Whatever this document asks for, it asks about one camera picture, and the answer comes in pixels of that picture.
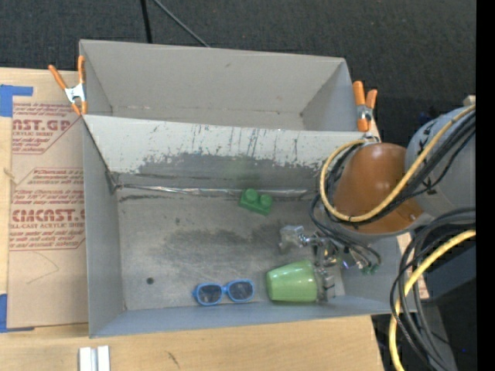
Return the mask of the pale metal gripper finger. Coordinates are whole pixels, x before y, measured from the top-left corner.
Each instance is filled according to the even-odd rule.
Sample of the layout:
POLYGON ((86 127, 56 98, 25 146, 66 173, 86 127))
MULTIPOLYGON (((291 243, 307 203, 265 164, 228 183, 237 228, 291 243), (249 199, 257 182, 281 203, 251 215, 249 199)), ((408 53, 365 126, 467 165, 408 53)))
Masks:
POLYGON ((280 240, 278 248, 281 253, 287 253, 294 248, 303 248, 309 245, 309 238, 303 226, 287 225, 279 230, 280 240))
POLYGON ((317 301, 329 302, 336 297, 336 280, 334 273, 323 267, 315 269, 317 283, 317 301))

